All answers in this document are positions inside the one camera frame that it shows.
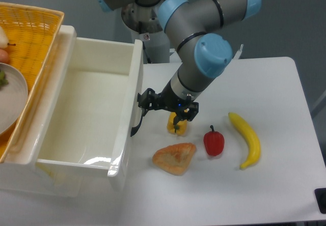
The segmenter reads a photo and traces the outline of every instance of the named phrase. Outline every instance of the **red bell pepper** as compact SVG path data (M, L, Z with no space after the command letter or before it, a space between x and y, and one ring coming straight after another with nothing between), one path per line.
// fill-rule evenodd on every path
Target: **red bell pepper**
M204 145L208 155L220 155L224 149L224 137L221 133L214 131L213 125L210 126L212 131L204 135Z

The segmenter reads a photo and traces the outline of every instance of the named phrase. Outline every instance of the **gray wall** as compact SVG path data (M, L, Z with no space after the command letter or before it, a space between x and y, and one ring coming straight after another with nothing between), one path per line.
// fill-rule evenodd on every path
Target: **gray wall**
M0 1L63 11L64 24L74 26L80 37L131 42L120 11L103 13L97 0ZM230 42L234 51L244 44L244 58L293 58L311 107L326 89L325 21L326 0L263 0L257 16L218 33ZM315 118L314 124L326 154L325 120L326 110Z

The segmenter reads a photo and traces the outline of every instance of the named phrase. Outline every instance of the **toy food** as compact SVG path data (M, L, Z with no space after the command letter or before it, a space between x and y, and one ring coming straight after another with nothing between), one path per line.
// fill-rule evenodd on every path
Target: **toy food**
M176 113L172 112L169 116L167 129L170 133L183 135L187 129L187 120L180 121L176 125L173 125L173 119L175 118Z
M195 151L196 146L192 143L175 144L156 151L152 161L170 174L182 175L187 170Z
M7 48L9 44L9 39L3 30L3 28L0 26L0 49L5 49Z
M220 155L224 149L224 137L221 133L214 130L213 125L210 126L212 131L204 135L204 145L208 155Z
M246 169L248 166L257 163L260 158L259 138L253 128L238 114L230 112L229 119L248 144L249 153L247 159L240 165L240 169Z
M6 84L8 84L8 81L5 79L5 72L0 70L0 87Z
M3 49L0 49L0 62L1 63L6 63L8 64L9 63L9 55L8 53L3 50Z

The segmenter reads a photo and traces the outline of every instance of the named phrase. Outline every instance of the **white container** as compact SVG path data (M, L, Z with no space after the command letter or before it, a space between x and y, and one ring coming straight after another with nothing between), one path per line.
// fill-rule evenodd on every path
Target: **white container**
M74 33L67 26L61 31ZM55 73L44 81L26 137L0 165L6 168L0 180L7 181L1 188L76 196L84 176L108 177L116 190L123 187L139 111L143 45L74 37L66 42L72 52L57 50L65 62L53 65ZM25 185L3 172L13 167L24 170Z

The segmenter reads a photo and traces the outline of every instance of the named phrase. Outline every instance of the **black object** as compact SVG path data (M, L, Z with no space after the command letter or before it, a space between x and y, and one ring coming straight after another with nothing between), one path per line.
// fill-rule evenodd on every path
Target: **black object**
M320 212L326 214L326 188L315 189L315 195Z
M150 110L167 110L175 112L176 117L173 120L173 125L183 120L192 121L199 111L199 104L197 102L192 102L191 96L187 96L185 100L179 99L173 93L172 89L167 87L159 94L156 94L153 89L148 88L143 94L138 93L137 102L138 107L142 109L142 116L139 124L131 129L131 137L138 132L143 117Z

